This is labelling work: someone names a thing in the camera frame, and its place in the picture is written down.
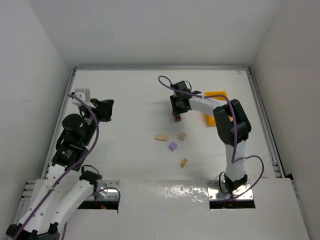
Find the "dark brown wood block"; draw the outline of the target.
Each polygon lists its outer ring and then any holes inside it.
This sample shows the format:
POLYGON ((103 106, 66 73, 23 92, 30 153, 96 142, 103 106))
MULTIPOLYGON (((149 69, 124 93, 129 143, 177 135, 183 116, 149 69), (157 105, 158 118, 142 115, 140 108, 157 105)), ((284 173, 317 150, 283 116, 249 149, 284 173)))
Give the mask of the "dark brown wood block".
POLYGON ((174 121, 175 121, 176 123, 178 123, 178 122, 181 121, 181 116, 180 116, 179 114, 178 114, 178 115, 174 115, 173 118, 174 118, 174 121))

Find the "yellow plastic bin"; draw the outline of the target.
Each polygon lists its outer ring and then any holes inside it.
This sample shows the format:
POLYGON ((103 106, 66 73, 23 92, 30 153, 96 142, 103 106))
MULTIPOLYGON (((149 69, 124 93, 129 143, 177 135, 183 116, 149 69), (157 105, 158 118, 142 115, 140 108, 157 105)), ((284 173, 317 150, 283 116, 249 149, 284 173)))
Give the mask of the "yellow plastic bin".
POLYGON ((214 102, 211 102, 211 112, 210 114, 205 114, 205 120, 208 127, 215 127, 216 126, 216 120, 214 118, 213 109, 215 107, 220 107, 226 104, 227 100, 227 92, 225 90, 222 91, 206 91, 204 92, 204 95, 206 97, 211 97, 212 99, 215 99, 214 102))

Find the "long light wood block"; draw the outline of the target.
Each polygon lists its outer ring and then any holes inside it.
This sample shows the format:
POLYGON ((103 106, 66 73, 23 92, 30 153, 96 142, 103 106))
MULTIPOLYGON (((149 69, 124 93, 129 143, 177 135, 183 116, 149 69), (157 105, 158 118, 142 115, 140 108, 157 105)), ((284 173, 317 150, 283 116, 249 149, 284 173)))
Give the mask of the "long light wood block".
POLYGON ((167 134, 160 134, 160 133, 157 133, 155 135, 155 140, 157 141, 167 141, 168 140, 168 135, 167 134))

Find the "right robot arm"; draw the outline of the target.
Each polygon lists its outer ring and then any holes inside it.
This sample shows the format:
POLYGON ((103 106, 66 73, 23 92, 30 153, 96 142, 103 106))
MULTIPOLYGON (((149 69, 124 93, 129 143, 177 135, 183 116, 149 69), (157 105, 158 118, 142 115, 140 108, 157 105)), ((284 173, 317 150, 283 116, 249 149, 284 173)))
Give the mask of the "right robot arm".
POLYGON ((245 170, 245 146, 252 126, 237 99, 219 100, 206 97, 199 91, 192 92, 185 81, 171 84, 172 115, 180 116, 188 111, 198 111, 215 119, 215 126, 226 151, 224 186, 232 194, 248 180, 245 170))

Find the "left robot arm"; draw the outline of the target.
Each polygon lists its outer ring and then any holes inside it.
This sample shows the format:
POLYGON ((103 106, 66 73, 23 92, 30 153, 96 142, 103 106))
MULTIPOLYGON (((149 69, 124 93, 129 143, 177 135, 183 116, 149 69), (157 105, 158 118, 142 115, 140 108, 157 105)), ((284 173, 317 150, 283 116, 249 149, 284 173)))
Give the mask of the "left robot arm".
POLYGON ((92 98, 85 103, 75 95, 70 98, 79 104, 80 113, 63 119, 42 187, 25 215, 6 230, 12 240, 62 239, 69 218, 95 193, 102 179, 99 173, 84 170, 82 164, 98 142, 99 123, 111 121, 114 100, 92 98))

